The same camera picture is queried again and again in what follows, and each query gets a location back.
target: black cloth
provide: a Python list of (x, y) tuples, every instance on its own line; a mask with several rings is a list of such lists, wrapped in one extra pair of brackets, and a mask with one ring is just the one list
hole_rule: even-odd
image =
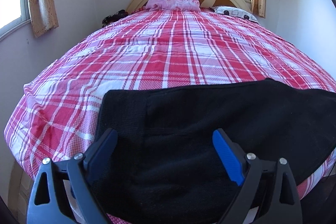
[(92, 190), (107, 213), (133, 224), (210, 224), (239, 190), (212, 145), (223, 128), (245, 152), (288, 160), (296, 183), (336, 145), (336, 94), (266, 79), (163, 90), (110, 90), (96, 139), (118, 144)]

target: black and white pillow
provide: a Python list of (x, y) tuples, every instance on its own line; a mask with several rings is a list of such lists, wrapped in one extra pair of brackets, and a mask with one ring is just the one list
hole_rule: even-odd
[(230, 7), (230, 6), (216, 6), (216, 7), (212, 7), (212, 9), (215, 11), (216, 14), (240, 17), (243, 19), (247, 19), (247, 20), (259, 23), (254, 15), (250, 14), (249, 12), (243, 9), (239, 9), (236, 7)]

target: bed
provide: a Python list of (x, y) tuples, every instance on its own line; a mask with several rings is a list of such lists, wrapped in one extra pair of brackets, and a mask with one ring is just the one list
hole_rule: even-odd
[[(244, 0), (199, 0), (201, 12), (142, 9), (74, 46), (24, 85), (5, 129), (6, 142), (34, 178), (42, 159), (67, 160), (94, 140), (100, 104), (111, 89), (146, 90), (229, 84), (267, 77), (297, 89), (336, 92), (335, 80), (294, 45), (249, 20), (218, 15), (225, 5), (250, 12)], [(300, 198), (328, 175), (334, 150), (298, 185)], [(111, 217), (114, 223), (125, 223)]]

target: silver rivet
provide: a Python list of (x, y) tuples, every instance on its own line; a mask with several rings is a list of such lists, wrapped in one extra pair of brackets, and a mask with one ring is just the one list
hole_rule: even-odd
[(43, 160), (42, 160), (42, 163), (43, 164), (48, 164), (50, 162), (50, 158), (44, 158)]
[(285, 158), (280, 158), (279, 162), (283, 165), (287, 164), (287, 160)]
[(74, 158), (75, 160), (80, 160), (80, 159), (83, 158), (83, 156), (84, 156), (83, 153), (77, 153), (77, 154), (74, 155), (73, 158)]
[(246, 157), (247, 157), (249, 160), (255, 160), (256, 155), (253, 154), (253, 153), (247, 153)]

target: blue gripper pad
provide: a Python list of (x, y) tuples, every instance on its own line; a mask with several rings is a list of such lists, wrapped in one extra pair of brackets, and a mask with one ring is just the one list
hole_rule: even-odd
[(218, 130), (215, 130), (212, 134), (212, 143), (230, 180), (235, 181), (238, 186), (241, 186), (245, 180), (242, 164)]

